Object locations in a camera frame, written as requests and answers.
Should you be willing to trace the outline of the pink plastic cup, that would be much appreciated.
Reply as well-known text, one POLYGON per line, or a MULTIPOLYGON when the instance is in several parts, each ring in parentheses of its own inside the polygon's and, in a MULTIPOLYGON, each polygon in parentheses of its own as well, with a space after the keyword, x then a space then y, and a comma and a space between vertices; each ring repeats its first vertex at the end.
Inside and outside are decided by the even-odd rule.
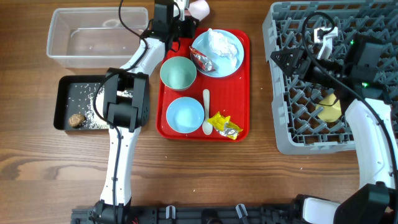
POLYGON ((199 21, 202 21, 206 16, 209 15, 210 7, 205 0, 197 0, 189 4, 187 12, 189 16, 192 16, 199 21))

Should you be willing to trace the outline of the yellow foil wrapper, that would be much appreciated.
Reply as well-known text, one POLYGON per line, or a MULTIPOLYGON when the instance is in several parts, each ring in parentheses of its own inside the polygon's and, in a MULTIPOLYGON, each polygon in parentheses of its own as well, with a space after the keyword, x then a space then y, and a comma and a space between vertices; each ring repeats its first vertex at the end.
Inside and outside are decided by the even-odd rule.
POLYGON ((213 117, 208 118, 207 121, 220 135, 232 140, 236 140, 239 134, 243 131, 243 129, 231 121, 230 116, 223 116, 220 112, 217 112, 213 117))

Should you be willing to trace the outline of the yellow plastic cup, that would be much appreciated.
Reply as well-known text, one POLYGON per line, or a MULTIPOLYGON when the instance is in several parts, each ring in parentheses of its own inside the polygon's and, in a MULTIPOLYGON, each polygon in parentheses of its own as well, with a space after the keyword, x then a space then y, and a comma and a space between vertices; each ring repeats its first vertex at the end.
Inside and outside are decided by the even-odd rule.
POLYGON ((327 123, 337 121, 342 115, 340 101, 334 93, 321 100, 320 104, 316 104, 316 110, 318 109, 320 109, 318 118, 327 123))

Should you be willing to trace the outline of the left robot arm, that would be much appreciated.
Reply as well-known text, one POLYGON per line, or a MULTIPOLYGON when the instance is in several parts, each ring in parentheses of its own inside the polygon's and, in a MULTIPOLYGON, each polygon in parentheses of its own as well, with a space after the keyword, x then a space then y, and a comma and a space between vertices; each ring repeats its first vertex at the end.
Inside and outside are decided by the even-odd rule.
POLYGON ((192 38, 199 19, 186 15, 188 1, 156 1, 154 18, 139 34, 139 47, 120 68, 109 68, 98 89, 109 125, 109 159, 100 200, 88 210, 88 223, 130 223, 131 169, 141 128, 149 119, 149 77, 181 38, 192 38))

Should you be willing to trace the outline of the red foil wrapper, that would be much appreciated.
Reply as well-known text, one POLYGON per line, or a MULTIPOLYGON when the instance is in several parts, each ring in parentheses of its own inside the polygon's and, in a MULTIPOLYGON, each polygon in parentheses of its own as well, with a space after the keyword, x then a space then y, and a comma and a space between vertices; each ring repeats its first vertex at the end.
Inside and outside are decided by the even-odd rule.
POLYGON ((210 58, 208 58, 205 54, 201 53, 194 47, 189 46, 189 49, 191 60, 199 70, 201 70, 202 72, 216 71, 215 65, 210 58))

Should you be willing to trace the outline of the white rice pile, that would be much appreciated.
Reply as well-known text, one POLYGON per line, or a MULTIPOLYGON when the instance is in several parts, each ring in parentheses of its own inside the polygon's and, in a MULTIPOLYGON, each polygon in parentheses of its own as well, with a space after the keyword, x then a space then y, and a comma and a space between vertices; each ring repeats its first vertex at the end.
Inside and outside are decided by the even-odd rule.
POLYGON ((68 87, 68 93, 65 103, 66 124, 68 128, 72 128, 68 119, 73 114, 82 114, 85 116, 85 122, 77 129, 108 129, 109 125, 100 119, 94 111, 96 108, 101 116, 103 116, 103 100, 104 87, 99 89, 96 97, 96 103, 93 103, 95 92, 99 87, 99 83, 74 83, 68 87))

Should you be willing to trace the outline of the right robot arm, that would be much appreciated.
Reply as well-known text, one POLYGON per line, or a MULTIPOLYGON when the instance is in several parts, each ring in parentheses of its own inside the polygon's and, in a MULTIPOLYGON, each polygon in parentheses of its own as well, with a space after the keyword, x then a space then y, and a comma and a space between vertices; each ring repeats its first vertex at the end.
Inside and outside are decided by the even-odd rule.
POLYGON ((397 143, 386 87, 375 81, 382 41, 356 34, 344 65, 315 59, 308 47, 274 51, 271 59, 284 75, 335 91, 351 128, 360 186, 343 203, 300 199, 298 218, 307 223, 397 223, 397 143))

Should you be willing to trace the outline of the mint green bowl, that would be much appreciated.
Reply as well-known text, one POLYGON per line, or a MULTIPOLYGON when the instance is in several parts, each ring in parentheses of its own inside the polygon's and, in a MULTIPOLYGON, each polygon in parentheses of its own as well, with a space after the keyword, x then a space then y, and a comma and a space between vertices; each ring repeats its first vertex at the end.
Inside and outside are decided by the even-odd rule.
POLYGON ((169 58, 160 68, 162 83, 175 91, 184 91, 190 88, 196 77, 196 66, 186 57, 178 56, 169 58))

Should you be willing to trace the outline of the light blue bowl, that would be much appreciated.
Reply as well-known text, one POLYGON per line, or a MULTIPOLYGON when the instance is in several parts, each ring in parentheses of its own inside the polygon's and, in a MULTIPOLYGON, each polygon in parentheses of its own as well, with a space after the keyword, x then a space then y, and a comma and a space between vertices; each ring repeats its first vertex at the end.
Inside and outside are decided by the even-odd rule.
POLYGON ((166 111, 168 125, 180 134, 195 132, 202 126, 205 112, 201 103, 191 97, 180 97, 169 104, 166 111))

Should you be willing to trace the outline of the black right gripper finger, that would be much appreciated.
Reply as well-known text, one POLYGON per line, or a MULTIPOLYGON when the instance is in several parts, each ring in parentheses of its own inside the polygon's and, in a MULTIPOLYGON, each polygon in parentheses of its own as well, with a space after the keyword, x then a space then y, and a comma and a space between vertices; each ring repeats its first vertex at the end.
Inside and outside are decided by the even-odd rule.
POLYGON ((274 51, 271 59, 283 72, 294 72, 299 60, 302 58, 303 49, 292 48, 287 50, 274 51))
POLYGON ((306 65, 296 65, 296 66, 286 65, 286 66, 282 66, 281 70, 286 77, 297 78, 300 81, 304 81, 305 74, 307 72, 307 66, 306 65))

